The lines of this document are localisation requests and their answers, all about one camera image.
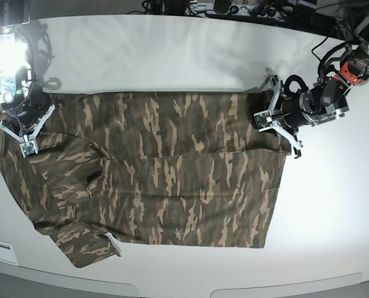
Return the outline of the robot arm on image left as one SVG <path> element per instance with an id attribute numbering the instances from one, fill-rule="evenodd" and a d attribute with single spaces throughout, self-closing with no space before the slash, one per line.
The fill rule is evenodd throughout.
<path id="1" fill-rule="evenodd" d="M 24 156 L 38 153 L 37 136 L 61 107 L 37 85 L 34 51 L 20 30 L 29 21 L 28 1 L 0 1 L 0 130 Z"/>

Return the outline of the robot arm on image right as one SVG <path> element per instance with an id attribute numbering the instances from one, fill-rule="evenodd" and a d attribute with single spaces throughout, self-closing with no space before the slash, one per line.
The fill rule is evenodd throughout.
<path id="1" fill-rule="evenodd" d="M 355 40 L 335 46 L 321 58 L 313 88 L 295 74 L 286 81 L 277 76 L 268 79 L 271 99 L 264 110 L 254 113 L 255 126 L 259 132 L 272 130 L 287 139 L 300 157 L 299 128 L 343 117 L 349 111 L 347 94 L 369 81 L 369 15 L 356 27 Z"/>

